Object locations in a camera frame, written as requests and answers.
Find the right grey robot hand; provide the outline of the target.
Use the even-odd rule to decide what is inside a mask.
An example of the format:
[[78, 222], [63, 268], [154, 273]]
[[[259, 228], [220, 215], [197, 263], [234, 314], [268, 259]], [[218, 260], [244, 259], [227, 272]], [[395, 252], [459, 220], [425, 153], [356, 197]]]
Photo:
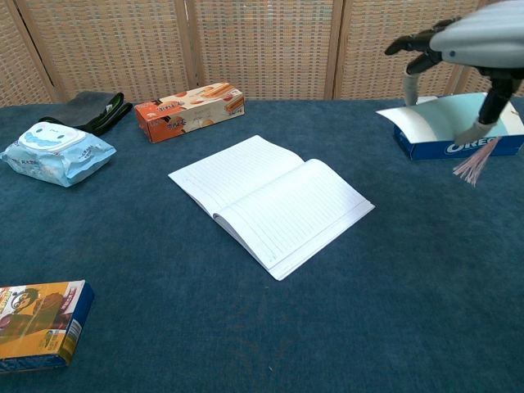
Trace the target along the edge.
[[442, 61], [468, 66], [490, 79], [491, 86], [472, 126], [457, 144], [485, 137], [524, 80], [524, 0], [502, 0], [462, 17], [441, 20], [429, 29], [395, 39], [384, 51], [418, 52], [404, 69], [404, 102], [418, 100], [419, 76]]

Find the light blue paper card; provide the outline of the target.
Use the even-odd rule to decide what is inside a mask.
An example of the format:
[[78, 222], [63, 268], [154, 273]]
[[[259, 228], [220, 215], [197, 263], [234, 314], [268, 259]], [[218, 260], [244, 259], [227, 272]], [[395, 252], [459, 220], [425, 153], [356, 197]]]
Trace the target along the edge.
[[453, 174], [475, 186], [492, 157], [491, 152], [503, 136], [524, 135], [524, 123], [512, 103], [508, 103], [500, 114], [498, 123], [487, 135], [472, 142], [457, 144], [454, 139], [473, 124], [485, 93], [462, 93], [445, 97], [420, 97], [414, 106], [399, 106], [379, 110], [377, 113], [397, 126], [411, 143], [450, 141], [455, 145], [478, 142], [492, 138], [485, 147], [476, 151], [453, 168]]

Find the blue Oreo cookie box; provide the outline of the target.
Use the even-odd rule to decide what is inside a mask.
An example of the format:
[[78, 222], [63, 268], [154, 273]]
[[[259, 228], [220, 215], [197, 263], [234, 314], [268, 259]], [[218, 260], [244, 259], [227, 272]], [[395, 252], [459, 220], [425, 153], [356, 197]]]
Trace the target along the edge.
[[[495, 139], [495, 137], [483, 138], [465, 145], [455, 145], [450, 141], [411, 143], [397, 126], [394, 127], [394, 137], [410, 160], [468, 158]], [[515, 156], [523, 145], [524, 135], [503, 136], [491, 155]]]

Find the woven wooden folding screen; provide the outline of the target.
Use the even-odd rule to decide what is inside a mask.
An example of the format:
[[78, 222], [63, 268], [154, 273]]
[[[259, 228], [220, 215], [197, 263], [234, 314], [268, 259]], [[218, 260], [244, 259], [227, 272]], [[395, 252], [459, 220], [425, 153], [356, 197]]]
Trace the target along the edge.
[[402, 96], [390, 42], [499, 0], [0, 0], [0, 107], [83, 91], [149, 101], [216, 82], [251, 100]]

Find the open white lined notebook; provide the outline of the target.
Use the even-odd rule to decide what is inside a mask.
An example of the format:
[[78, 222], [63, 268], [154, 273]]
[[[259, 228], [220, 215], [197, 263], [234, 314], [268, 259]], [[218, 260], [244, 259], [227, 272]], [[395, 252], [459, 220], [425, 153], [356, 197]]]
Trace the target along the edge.
[[169, 178], [277, 281], [374, 208], [322, 161], [259, 135]]

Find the orange biscuit box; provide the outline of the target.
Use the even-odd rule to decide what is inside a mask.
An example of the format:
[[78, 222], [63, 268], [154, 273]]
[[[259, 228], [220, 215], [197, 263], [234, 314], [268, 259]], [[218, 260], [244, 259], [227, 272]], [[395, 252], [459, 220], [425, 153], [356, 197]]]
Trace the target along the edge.
[[134, 111], [140, 129], [157, 143], [243, 115], [245, 97], [220, 82], [137, 104]]

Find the teal table cloth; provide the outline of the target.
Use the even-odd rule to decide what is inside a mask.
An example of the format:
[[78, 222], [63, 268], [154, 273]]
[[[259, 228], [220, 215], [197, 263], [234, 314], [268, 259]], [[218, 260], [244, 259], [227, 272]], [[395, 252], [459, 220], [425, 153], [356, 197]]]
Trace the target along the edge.
[[[71, 366], [0, 393], [524, 393], [524, 148], [475, 187], [410, 160], [376, 101], [249, 101], [150, 143], [127, 114], [70, 188], [0, 162], [0, 287], [84, 279]], [[169, 179], [260, 135], [319, 159], [373, 211], [274, 280]]]

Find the dark grey folded cloth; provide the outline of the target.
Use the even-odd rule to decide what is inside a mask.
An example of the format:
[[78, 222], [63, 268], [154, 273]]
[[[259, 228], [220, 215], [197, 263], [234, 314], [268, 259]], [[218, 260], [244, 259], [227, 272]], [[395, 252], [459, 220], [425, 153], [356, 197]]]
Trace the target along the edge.
[[133, 104], [125, 100], [122, 92], [84, 91], [38, 121], [61, 124], [100, 137], [132, 109]]

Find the light blue wet wipes pack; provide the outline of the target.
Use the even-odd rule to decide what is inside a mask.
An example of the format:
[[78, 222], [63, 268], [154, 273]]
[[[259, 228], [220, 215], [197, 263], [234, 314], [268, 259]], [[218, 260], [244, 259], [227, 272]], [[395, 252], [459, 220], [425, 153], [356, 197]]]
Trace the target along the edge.
[[116, 153], [99, 137], [61, 124], [38, 122], [2, 153], [18, 174], [70, 187], [98, 171]]

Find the yellow and blue snack box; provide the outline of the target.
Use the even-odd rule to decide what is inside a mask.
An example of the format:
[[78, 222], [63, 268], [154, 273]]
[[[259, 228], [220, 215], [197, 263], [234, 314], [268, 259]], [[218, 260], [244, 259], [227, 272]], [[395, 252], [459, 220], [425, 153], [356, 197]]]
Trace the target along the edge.
[[0, 373], [69, 366], [93, 299], [85, 280], [0, 287]]

